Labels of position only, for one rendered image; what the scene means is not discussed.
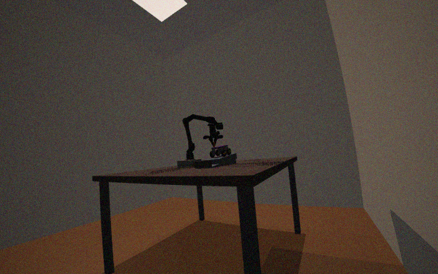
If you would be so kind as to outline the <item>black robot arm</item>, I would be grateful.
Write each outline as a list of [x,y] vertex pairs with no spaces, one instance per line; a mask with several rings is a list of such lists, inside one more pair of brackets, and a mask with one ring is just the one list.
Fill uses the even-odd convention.
[[[193,155],[192,152],[194,151],[195,146],[194,146],[194,143],[192,143],[192,139],[191,139],[191,135],[190,135],[190,130],[189,130],[189,122],[192,119],[198,119],[198,120],[203,120],[203,121],[208,122],[209,123],[208,126],[209,126],[210,130],[215,130],[215,129],[223,130],[222,122],[221,123],[217,123],[215,121],[215,118],[212,117],[212,116],[205,117],[205,116],[199,116],[199,115],[192,114],[192,115],[188,116],[187,118],[184,118],[182,120],[182,122],[183,122],[183,125],[185,127],[186,135],[187,135],[187,138],[188,138],[188,150],[186,151],[187,152],[186,160],[193,160],[194,159],[194,155]],[[212,123],[212,124],[210,124],[210,123]],[[220,134],[219,131],[211,132],[210,133],[211,136],[218,136],[219,134]]]

